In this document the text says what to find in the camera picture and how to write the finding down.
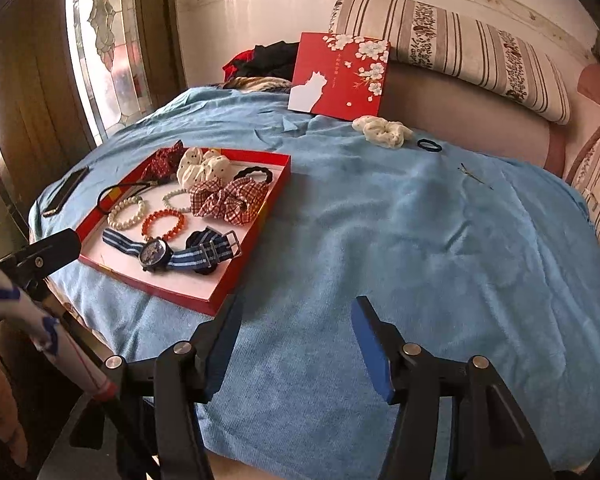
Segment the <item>white polka dot scrunchie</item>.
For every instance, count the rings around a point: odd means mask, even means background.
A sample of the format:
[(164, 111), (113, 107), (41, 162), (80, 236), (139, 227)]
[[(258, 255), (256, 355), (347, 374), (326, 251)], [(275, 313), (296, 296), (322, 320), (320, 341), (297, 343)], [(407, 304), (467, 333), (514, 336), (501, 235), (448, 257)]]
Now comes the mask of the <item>white polka dot scrunchie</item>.
[(219, 179), (226, 183), (234, 176), (232, 163), (217, 150), (203, 151), (189, 148), (176, 170), (176, 180), (183, 190), (190, 190), (201, 182)]

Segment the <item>black smartphone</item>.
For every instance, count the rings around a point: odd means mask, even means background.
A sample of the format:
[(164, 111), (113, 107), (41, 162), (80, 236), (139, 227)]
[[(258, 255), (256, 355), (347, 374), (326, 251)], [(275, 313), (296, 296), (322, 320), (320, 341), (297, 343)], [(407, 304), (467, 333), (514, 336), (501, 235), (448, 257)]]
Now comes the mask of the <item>black smartphone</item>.
[(50, 203), (43, 210), (42, 216), (48, 218), (55, 214), (59, 214), (73, 191), (90, 172), (91, 168), (89, 166), (73, 171), (73, 173), (62, 182), (62, 185), (58, 188)]

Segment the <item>blue towel blanket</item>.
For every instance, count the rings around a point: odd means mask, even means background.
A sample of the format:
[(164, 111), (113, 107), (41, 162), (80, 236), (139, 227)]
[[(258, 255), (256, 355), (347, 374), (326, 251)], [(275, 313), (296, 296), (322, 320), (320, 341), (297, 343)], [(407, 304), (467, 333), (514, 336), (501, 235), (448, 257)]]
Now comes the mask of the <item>blue towel blanket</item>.
[[(541, 168), (444, 144), (386, 150), (279, 93), (193, 88), (117, 133), (37, 238), (77, 226), (158, 148), (291, 157), (236, 290), (242, 327), (199, 408), (212, 452), (288, 479), (373, 479), (396, 420), (367, 375), (350, 305), (435, 356), (486, 356), (557, 469), (600, 448), (600, 245), (579, 193)], [(465, 176), (463, 163), (492, 190)]]

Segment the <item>red floral box lid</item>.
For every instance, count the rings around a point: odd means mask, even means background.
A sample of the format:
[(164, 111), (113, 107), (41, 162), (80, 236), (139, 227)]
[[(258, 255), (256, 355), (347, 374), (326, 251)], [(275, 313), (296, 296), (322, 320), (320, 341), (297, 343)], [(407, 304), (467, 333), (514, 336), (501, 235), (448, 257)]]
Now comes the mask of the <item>red floral box lid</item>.
[(352, 122), (379, 112), (390, 44), (351, 34), (304, 32), (300, 37), (288, 108)]

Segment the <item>blue striped strap watch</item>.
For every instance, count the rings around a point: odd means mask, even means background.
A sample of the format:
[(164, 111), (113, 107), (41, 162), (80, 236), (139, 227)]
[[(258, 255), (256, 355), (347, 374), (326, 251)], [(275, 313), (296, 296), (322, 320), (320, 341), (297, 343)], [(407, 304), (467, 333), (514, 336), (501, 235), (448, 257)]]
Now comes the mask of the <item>blue striped strap watch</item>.
[(195, 231), (187, 237), (185, 248), (174, 250), (164, 237), (151, 238), (148, 242), (134, 242), (121, 233), (106, 228), (102, 241), (122, 254), (137, 258), (145, 272), (193, 271), (208, 275), (220, 263), (242, 254), (234, 231), (221, 233), (212, 228)]

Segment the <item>red polka dot scrunchie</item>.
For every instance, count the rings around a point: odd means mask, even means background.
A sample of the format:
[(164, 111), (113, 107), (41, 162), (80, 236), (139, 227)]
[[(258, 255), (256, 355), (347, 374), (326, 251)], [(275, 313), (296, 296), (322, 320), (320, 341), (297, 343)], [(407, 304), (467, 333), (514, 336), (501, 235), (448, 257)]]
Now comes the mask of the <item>red polka dot scrunchie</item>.
[(178, 166), (180, 160), (186, 152), (186, 147), (181, 140), (177, 140), (168, 148), (159, 148), (149, 157), (149, 162), (144, 169), (142, 176), (143, 181), (163, 181), (171, 179)]

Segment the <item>cream lace scrunchie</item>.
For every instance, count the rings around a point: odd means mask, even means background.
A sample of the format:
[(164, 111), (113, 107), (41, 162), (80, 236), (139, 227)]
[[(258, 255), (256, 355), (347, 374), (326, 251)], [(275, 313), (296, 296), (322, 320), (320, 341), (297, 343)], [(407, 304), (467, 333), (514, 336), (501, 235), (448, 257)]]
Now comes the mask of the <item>cream lace scrunchie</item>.
[(381, 148), (396, 150), (402, 148), (405, 142), (415, 139), (414, 132), (402, 122), (390, 122), (381, 117), (361, 116), (355, 118), (351, 126), (355, 131), (362, 133), (368, 142)]

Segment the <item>red tray box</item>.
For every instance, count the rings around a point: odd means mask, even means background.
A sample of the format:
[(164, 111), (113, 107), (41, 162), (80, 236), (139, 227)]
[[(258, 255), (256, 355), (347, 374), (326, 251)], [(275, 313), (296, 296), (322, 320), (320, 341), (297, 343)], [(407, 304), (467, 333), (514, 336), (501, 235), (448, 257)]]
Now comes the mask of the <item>red tray box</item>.
[(220, 220), (188, 216), (182, 232), (175, 240), (170, 241), (170, 245), (175, 249), (182, 249), (186, 236), (191, 232), (201, 231), (206, 226), (211, 226), (219, 232), (230, 230), (236, 232), (242, 250), (240, 256), (220, 263), (218, 270), (209, 275), (195, 272), (145, 272), (135, 258), (122, 255), (102, 240), (102, 231), (107, 226), (107, 220), (98, 208), (94, 208), (76, 227), (76, 234), (82, 244), (79, 262), (149, 295), (168, 300), (172, 304), (208, 315), (218, 312), (225, 296), (239, 282), (250, 252), (257, 246), (266, 218), (288, 181), (291, 166), (291, 157), (286, 154), (234, 150), (234, 148), (222, 148), (220, 152), (232, 161), (234, 172), (250, 166), (263, 166), (272, 170), (273, 182), (268, 187), (268, 195), (257, 218), (245, 226), (233, 228)]

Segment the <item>thin hair pin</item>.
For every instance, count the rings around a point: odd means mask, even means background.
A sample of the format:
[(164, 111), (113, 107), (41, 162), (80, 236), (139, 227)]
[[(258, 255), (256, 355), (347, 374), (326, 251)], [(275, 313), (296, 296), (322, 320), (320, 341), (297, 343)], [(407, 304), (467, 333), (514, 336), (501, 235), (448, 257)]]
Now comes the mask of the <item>thin hair pin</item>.
[(472, 180), (475, 180), (476, 182), (478, 182), (478, 183), (486, 186), (489, 190), (493, 191), (493, 188), (492, 188), (492, 186), (489, 183), (486, 183), (485, 180), (480, 179), (476, 174), (474, 174), (473, 172), (471, 172), (462, 162), (460, 163), (460, 166), (458, 167), (458, 170), (460, 170), (460, 172), (462, 172), (468, 178), (471, 178)]

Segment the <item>dark clothes pile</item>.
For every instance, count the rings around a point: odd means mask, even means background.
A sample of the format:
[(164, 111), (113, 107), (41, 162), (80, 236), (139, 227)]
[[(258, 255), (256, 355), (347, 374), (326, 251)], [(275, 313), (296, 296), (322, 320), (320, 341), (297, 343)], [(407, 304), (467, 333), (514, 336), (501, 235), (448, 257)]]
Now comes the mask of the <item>dark clothes pile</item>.
[(298, 42), (277, 41), (242, 51), (222, 67), (224, 81), (220, 88), (245, 93), (289, 93), (298, 50)]

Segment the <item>striped floral bolster pillow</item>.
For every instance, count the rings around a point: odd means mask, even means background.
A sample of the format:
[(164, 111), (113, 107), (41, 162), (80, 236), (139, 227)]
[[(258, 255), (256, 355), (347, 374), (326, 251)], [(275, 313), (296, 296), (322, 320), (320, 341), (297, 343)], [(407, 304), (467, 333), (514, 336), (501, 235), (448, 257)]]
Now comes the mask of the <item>striped floral bolster pillow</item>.
[(568, 124), (567, 88), (554, 62), (511, 32), (416, 0), (337, 0), (329, 30), (386, 40), (388, 59), (458, 78)]

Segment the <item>stained glass window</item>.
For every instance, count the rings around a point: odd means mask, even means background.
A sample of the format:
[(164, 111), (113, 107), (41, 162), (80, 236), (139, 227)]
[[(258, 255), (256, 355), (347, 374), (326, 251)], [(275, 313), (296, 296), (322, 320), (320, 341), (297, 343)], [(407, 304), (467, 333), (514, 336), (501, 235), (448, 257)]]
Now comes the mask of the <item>stained glass window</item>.
[(66, 0), (76, 86), (97, 145), (154, 110), (135, 0)]

